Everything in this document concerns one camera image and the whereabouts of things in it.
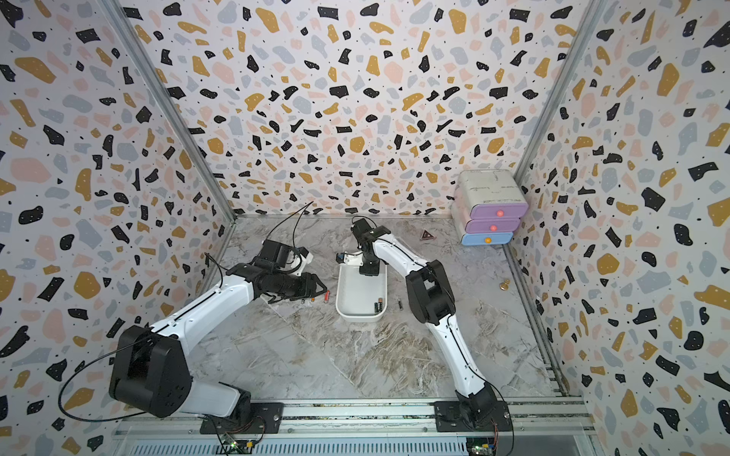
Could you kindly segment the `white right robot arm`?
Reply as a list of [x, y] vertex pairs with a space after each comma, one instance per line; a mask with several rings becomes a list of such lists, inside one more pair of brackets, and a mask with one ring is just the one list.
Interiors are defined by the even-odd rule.
[[405, 280], [410, 310], [430, 330], [454, 381], [459, 416], [467, 429], [513, 429], [513, 416], [504, 397], [480, 372], [461, 334], [454, 291], [438, 260], [425, 260], [384, 226], [358, 220], [351, 227], [361, 255], [359, 273], [372, 277], [383, 264]]

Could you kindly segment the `white plastic storage box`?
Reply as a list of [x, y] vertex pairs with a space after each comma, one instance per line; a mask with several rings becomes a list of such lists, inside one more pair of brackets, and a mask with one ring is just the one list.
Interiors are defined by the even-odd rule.
[[[338, 288], [336, 289], [336, 311], [348, 323], [376, 323], [388, 307], [387, 266], [380, 262], [377, 277], [365, 277], [359, 273], [362, 263], [361, 253], [339, 253], [336, 260]], [[382, 300], [382, 311], [375, 313], [374, 304]]]

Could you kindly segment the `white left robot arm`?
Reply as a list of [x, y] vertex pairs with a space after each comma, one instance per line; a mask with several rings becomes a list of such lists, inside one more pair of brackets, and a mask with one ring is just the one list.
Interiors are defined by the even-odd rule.
[[261, 298], [302, 300], [327, 293], [315, 274], [269, 271], [246, 263], [222, 284], [148, 328], [134, 325], [119, 339], [110, 378], [111, 398], [157, 418], [176, 412], [204, 415], [214, 427], [242, 431], [253, 421], [251, 394], [223, 383], [196, 380], [188, 355], [228, 317]]

